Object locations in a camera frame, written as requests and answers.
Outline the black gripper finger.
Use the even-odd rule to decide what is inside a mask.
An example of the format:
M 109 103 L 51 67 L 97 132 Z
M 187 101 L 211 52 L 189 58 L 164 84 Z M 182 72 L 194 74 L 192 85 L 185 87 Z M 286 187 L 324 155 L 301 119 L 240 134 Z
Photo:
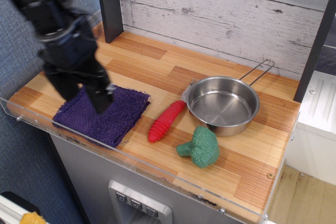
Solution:
M 79 92 L 79 87 L 76 81 L 67 77 L 66 74 L 47 73 L 47 78 L 51 84 L 55 87 L 57 92 L 66 100 L 72 100 Z
M 87 95 L 98 114 L 102 114 L 114 102 L 114 84 L 108 83 L 106 86 L 85 87 Z

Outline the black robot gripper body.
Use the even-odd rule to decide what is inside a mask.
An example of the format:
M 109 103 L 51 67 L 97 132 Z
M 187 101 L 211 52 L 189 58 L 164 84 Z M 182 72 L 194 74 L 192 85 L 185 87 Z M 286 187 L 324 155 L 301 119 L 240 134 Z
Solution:
M 74 20 L 67 28 L 45 31 L 38 41 L 46 47 L 39 52 L 46 75 L 63 73 L 77 84 L 94 87 L 111 82 L 95 58 L 98 46 L 88 21 Z

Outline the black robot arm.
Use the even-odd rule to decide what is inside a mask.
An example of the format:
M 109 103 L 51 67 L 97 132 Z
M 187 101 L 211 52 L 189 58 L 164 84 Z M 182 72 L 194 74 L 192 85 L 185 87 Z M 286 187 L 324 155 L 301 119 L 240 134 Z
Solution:
M 38 56 L 58 93 L 70 101 L 83 84 L 96 112 L 103 113 L 114 101 L 115 86 L 95 58 L 98 47 L 87 13 L 73 8 L 73 0 L 11 1 L 31 22 L 35 38 L 45 46 Z

